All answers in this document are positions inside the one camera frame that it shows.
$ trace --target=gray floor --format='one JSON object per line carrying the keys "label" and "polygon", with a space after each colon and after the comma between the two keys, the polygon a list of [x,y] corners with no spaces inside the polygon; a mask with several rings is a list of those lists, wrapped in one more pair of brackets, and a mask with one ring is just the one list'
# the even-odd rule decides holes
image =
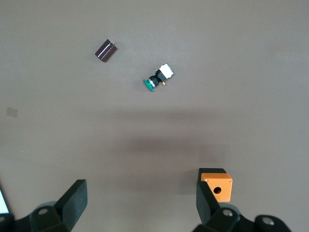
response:
{"label": "gray floor", "polygon": [[[21,218],[79,178],[73,229],[190,232],[199,167],[309,231],[309,2],[2,0],[0,182]],[[106,39],[116,53],[94,53]],[[151,93],[142,80],[168,62]],[[7,116],[7,107],[18,110]]]}

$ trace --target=white screen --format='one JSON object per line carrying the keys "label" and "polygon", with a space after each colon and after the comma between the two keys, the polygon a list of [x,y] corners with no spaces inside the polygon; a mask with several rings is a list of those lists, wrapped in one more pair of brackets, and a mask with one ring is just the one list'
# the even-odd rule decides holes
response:
{"label": "white screen", "polygon": [[0,214],[8,214],[8,213],[9,213],[8,207],[5,204],[3,195],[0,190]]}

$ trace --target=electronic component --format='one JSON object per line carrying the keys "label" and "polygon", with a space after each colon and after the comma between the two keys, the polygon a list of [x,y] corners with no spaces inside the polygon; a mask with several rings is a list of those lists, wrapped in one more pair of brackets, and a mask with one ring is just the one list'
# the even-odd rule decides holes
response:
{"label": "electronic component", "polygon": [[147,80],[144,80],[144,84],[149,88],[150,91],[154,91],[154,88],[162,82],[165,85],[165,81],[172,77],[174,71],[166,63],[162,65],[156,72],[154,76],[149,77]]}
{"label": "electronic component", "polygon": [[106,40],[95,54],[100,60],[106,62],[116,50],[117,47],[115,46],[115,43],[113,41]]}

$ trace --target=bolt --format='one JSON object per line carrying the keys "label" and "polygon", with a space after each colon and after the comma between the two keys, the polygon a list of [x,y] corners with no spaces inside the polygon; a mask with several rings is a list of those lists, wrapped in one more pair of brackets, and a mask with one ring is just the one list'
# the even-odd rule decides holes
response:
{"label": "bolt", "polygon": [[224,210],[223,210],[223,214],[224,214],[225,216],[227,216],[227,217],[233,216],[232,211],[230,211],[229,209],[224,209]]}
{"label": "bolt", "polygon": [[43,214],[46,214],[48,212],[48,209],[41,209],[38,214],[39,215],[43,215]]}
{"label": "bolt", "polygon": [[269,218],[269,217],[263,217],[262,218],[262,221],[266,224],[266,225],[270,225],[270,226],[273,226],[275,225],[275,222]]}

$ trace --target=orange box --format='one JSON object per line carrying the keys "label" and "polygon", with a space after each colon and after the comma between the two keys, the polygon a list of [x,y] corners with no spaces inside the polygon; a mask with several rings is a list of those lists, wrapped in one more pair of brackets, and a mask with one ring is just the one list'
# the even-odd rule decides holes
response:
{"label": "orange box", "polygon": [[230,202],[233,179],[227,173],[202,173],[201,181],[207,182],[217,202]]}

